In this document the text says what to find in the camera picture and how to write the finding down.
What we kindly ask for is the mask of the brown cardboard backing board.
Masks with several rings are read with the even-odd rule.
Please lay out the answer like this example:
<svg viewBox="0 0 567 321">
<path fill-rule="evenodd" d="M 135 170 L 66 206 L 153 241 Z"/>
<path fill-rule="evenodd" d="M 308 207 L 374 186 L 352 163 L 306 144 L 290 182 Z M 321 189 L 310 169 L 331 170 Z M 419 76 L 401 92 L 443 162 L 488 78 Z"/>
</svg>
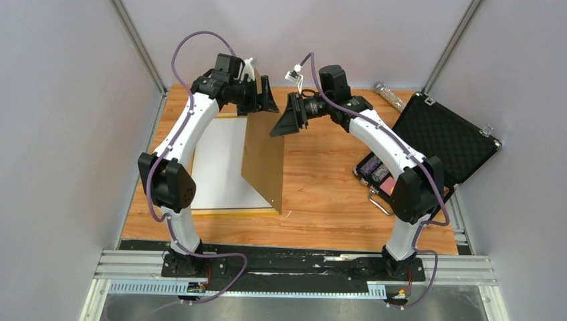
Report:
<svg viewBox="0 0 567 321">
<path fill-rule="evenodd" d="M 283 203 L 284 138 L 269 133 L 280 117 L 280 111 L 247 115 L 241 166 L 241 176 L 277 214 Z"/>
</svg>

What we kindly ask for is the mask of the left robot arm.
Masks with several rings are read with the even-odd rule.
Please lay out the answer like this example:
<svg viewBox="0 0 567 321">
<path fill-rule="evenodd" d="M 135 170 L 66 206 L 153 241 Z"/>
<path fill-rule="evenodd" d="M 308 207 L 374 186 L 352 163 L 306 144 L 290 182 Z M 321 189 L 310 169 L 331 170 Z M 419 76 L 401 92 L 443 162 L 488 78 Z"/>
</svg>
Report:
<svg viewBox="0 0 567 321">
<path fill-rule="evenodd" d="M 191 203 L 197 186 L 186 165 L 205 129 L 228 104 L 237 115 L 277 112 L 269 79 L 258 75 L 254 58 L 220 53 L 215 66 L 189 87 L 181 115 L 152 153 L 138 157 L 138 170 L 152 218 L 166 223 L 171 243 L 164 258 L 164 277 L 193 277 L 213 259 L 203 253 L 195 229 Z"/>
</svg>

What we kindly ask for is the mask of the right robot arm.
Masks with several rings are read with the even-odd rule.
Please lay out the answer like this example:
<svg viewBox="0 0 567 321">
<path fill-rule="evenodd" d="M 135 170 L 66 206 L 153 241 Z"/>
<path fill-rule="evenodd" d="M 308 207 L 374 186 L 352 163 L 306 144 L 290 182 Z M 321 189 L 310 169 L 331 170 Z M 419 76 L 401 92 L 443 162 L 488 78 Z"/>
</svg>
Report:
<svg viewBox="0 0 567 321">
<path fill-rule="evenodd" d="M 411 147 L 382 121 L 366 98 L 352 95 L 341 66 L 321 68 L 317 91 L 308 97 L 302 94 L 301 70 L 302 66 L 297 64 L 285 75 L 298 90 L 288 94 L 286 109 L 270 136 L 298 133 L 310 119 L 329 116 L 378 157 L 394 179 L 390 206 L 396 217 L 381 251 L 382 270 L 388 278 L 399 279 L 415 260 L 422 223 L 443 202 L 443 163 L 438 157 L 427 157 Z"/>
</svg>

